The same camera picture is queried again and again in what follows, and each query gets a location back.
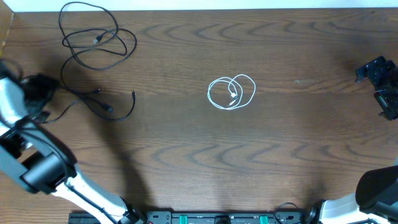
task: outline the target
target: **coiled white cable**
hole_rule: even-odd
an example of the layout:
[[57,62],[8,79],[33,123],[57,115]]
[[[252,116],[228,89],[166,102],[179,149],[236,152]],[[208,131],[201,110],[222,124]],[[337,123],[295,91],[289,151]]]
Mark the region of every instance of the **coiled white cable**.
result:
[[[241,100],[242,100],[242,97],[243,97],[243,88],[242,88],[242,86],[235,80],[236,78],[238,78],[238,77],[240,77],[240,76],[244,76],[244,77],[250,79],[250,81],[252,81],[252,82],[253,82],[253,85],[254,85],[253,93],[252,93],[252,95],[251,95],[251,97],[250,97],[250,100],[249,100],[247,103],[243,104],[243,105],[239,105],[239,104],[241,103]],[[213,85],[216,84],[216,83],[218,83],[218,82],[225,82],[225,83],[228,83],[228,91],[231,93],[232,98],[234,98],[234,100],[228,105],[228,107],[220,106],[220,105],[218,105],[217,103],[215,103],[215,102],[211,99],[210,90],[211,90],[211,88],[213,87]],[[235,84],[237,84],[237,85],[240,87],[240,89],[241,89],[241,94],[240,94],[240,95],[238,95],[238,91],[236,90]],[[234,88],[234,90],[235,90],[234,92],[231,91],[231,85],[233,86],[233,88]],[[209,89],[208,89],[208,91],[207,91],[207,98],[209,99],[209,101],[210,101],[210,103],[211,103],[212,105],[214,105],[215,107],[217,107],[217,108],[219,108],[219,109],[222,109],[222,110],[234,110],[234,109],[238,109],[238,108],[241,108],[241,107],[243,107],[243,106],[248,105],[248,104],[250,103],[250,101],[253,99],[253,96],[254,96],[254,93],[255,93],[255,92],[256,92],[256,83],[253,81],[253,79],[251,79],[250,77],[248,77],[248,76],[245,75],[245,74],[240,74],[240,75],[236,75],[234,78],[230,78],[230,77],[221,77],[221,78],[217,78],[216,80],[212,81],[212,82],[210,83]]]

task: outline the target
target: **tangled black cable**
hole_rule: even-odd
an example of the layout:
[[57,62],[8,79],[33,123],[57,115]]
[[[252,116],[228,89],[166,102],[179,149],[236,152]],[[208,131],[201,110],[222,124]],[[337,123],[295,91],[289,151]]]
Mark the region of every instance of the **tangled black cable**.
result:
[[[110,29],[110,30],[101,29],[101,28],[85,29],[85,30],[80,30],[80,31],[72,32],[72,33],[66,35],[65,32],[64,32],[64,30],[63,30],[63,27],[62,27],[61,16],[62,16],[62,11],[63,11],[63,9],[64,9],[67,5],[70,5],[70,4],[85,4],[85,5],[87,5],[87,6],[97,7],[97,8],[100,8],[100,9],[104,10],[106,13],[108,13],[108,14],[112,17],[112,20],[113,20],[113,22],[114,22],[116,28],[115,28],[115,29]],[[99,93],[99,92],[101,91],[101,89],[100,89],[100,88],[97,88],[97,89],[95,89],[95,90],[93,90],[93,91],[89,91],[89,92],[82,92],[82,91],[73,90],[72,88],[70,88],[70,87],[66,84],[66,82],[65,82],[65,80],[64,80],[64,77],[63,77],[63,71],[64,71],[64,69],[65,69],[67,63],[68,63],[71,59],[75,59],[75,61],[78,62],[81,66],[83,66],[83,67],[85,67],[85,68],[92,69],[92,70],[97,70],[97,71],[99,71],[99,70],[106,70],[106,69],[108,69],[108,68],[111,68],[111,67],[113,67],[113,66],[115,66],[115,65],[117,65],[117,64],[119,64],[119,63],[121,63],[121,62],[123,62],[123,61],[125,61],[125,60],[127,60],[127,59],[132,55],[132,53],[135,51],[135,49],[136,49],[136,47],[137,47],[137,37],[136,37],[136,35],[134,35],[131,31],[129,31],[129,30],[127,30],[127,29],[120,29],[120,28],[119,28],[119,25],[118,25],[118,22],[116,22],[115,17],[114,17],[114,16],[112,15],[112,13],[109,12],[107,9],[105,9],[105,8],[103,8],[103,7],[101,7],[101,6],[95,6],[95,5],[92,5],[92,4],[85,3],[85,2],[69,2],[69,3],[66,3],[66,4],[61,8],[60,13],[59,13],[59,15],[58,15],[58,24],[59,24],[60,30],[61,30],[61,32],[62,32],[62,35],[63,35],[62,45],[65,46],[65,47],[68,47],[68,48],[70,49],[71,54],[72,54],[72,56],[71,56],[70,58],[68,58],[68,59],[63,63],[63,65],[62,65],[62,67],[61,67],[60,82],[61,82],[62,88],[64,88],[66,91],[69,91],[70,93],[74,94],[75,96],[77,96],[78,99],[75,100],[74,102],[72,102],[72,103],[61,113],[60,116],[58,116],[57,118],[55,118],[55,119],[53,119],[53,120],[50,120],[50,121],[44,121],[43,123],[52,123],[52,122],[55,122],[55,121],[59,120],[59,119],[67,112],[67,110],[68,110],[71,106],[73,106],[74,104],[78,103],[79,101],[84,102],[85,105],[86,105],[95,115],[97,115],[98,117],[100,117],[100,118],[102,118],[102,119],[105,119],[105,120],[107,120],[107,121],[121,121],[121,120],[123,120],[123,119],[126,119],[126,118],[131,114],[132,110],[134,109],[134,105],[136,104],[136,96],[135,96],[135,92],[134,92],[134,91],[131,93],[133,103],[132,103],[132,106],[131,106],[130,111],[129,111],[125,116],[123,116],[123,117],[121,117],[121,118],[109,118],[109,117],[103,116],[102,114],[100,114],[99,112],[97,112],[97,111],[88,103],[89,101],[92,101],[92,102],[96,103],[97,105],[100,105],[100,107],[101,107],[102,109],[104,109],[105,111],[109,111],[109,112],[112,112],[112,111],[113,111],[113,108],[112,108],[110,105],[108,105],[108,104],[106,104],[106,103],[102,103],[102,102],[100,102],[100,101],[98,101],[98,100],[96,100],[96,99],[94,99],[94,98],[92,98],[92,97],[89,96],[90,94]],[[97,36],[97,38],[94,40],[94,43],[95,43],[94,45],[90,45],[90,46],[73,46],[73,45],[70,43],[69,39],[68,39],[68,38],[69,38],[70,36],[72,36],[72,35],[81,34],[81,33],[84,33],[84,32],[90,32],[90,31],[93,31],[93,30],[100,30],[100,31],[103,31],[103,33],[102,33],[101,35]],[[131,34],[131,35],[134,37],[134,48],[133,48],[128,54],[127,54],[127,47],[126,47],[126,44],[125,44],[125,43],[123,42],[123,40],[118,36],[118,32],[119,32],[120,30],[121,30],[121,31],[124,31],[124,32],[127,32],[127,33]],[[111,36],[108,40],[105,40],[105,41],[103,41],[103,42],[101,42],[101,43],[98,44],[98,42],[101,41],[101,39],[103,38],[103,36],[104,36],[105,34],[111,34],[112,36]],[[114,39],[114,38],[117,38],[117,39],[120,40],[120,42],[123,44],[124,53],[118,53],[118,52],[113,52],[113,51],[111,51],[111,50],[106,50],[106,49],[101,49],[101,48],[95,48],[95,47],[99,47],[99,46],[101,46],[101,45],[104,45],[104,44],[108,43],[109,41],[111,41],[111,40]],[[85,50],[81,50],[81,51],[79,51],[79,52],[75,52],[75,49],[85,49]],[[119,60],[119,61],[113,63],[112,65],[107,66],[107,67],[103,67],[103,68],[94,68],[94,67],[91,67],[91,66],[85,64],[85,63],[82,62],[82,61],[80,60],[80,58],[79,58],[79,55],[80,55],[80,54],[85,53],[85,52],[94,51],[94,50],[99,50],[99,51],[103,51],[103,52],[108,52],[108,53],[111,53],[111,54],[120,55],[120,56],[125,56],[125,57],[124,57],[123,59],[121,59],[121,60]]]

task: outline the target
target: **black plug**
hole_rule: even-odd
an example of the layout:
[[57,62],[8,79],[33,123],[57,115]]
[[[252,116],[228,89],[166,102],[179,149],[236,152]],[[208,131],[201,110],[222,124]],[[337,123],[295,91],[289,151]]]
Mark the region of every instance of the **black plug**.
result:
[[94,94],[99,93],[101,90],[102,90],[101,88],[97,88],[97,89],[93,90],[91,93],[94,93]]
[[101,104],[102,109],[112,113],[113,112],[113,108],[110,105],[107,105],[106,103]]
[[101,39],[102,39],[102,35],[97,36],[97,38],[95,38],[95,39],[93,40],[94,44],[96,44],[96,43],[98,43],[99,41],[101,41]]

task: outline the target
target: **tabletop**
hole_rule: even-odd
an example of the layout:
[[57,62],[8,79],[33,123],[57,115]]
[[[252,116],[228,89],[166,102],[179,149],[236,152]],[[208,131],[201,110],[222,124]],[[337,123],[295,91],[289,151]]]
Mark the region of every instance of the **tabletop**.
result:
[[[368,170],[391,166],[398,124],[378,113],[368,80],[354,71],[383,55],[398,60],[397,9],[268,9],[113,12],[137,35],[125,62],[103,71],[70,62],[66,82],[101,87],[96,97],[127,113],[109,122],[84,104],[45,127],[76,155],[83,172],[143,211],[273,210],[283,202],[307,207],[356,190]],[[67,33],[113,27],[105,12],[66,12]],[[90,44],[94,32],[74,37]],[[131,49],[134,41],[120,36]],[[25,75],[59,78],[70,57],[54,12],[17,13],[4,56]],[[122,50],[117,40],[107,49]],[[103,67],[120,59],[82,54]],[[257,85],[244,108],[215,108],[208,85],[219,77],[250,76]],[[241,80],[247,99],[252,84]],[[226,85],[212,97],[230,102]],[[46,109],[56,117],[75,99],[58,91]],[[0,220],[66,223],[77,206],[28,194],[0,174]]]

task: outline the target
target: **green terminal block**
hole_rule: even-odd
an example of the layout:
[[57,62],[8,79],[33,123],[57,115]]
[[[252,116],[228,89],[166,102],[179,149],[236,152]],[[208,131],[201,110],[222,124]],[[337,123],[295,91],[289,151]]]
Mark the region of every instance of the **green terminal block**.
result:
[[180,224],[188,224],[188,216],[180,215]]
[[268,216],[260,216],[260,224],[268,224]]

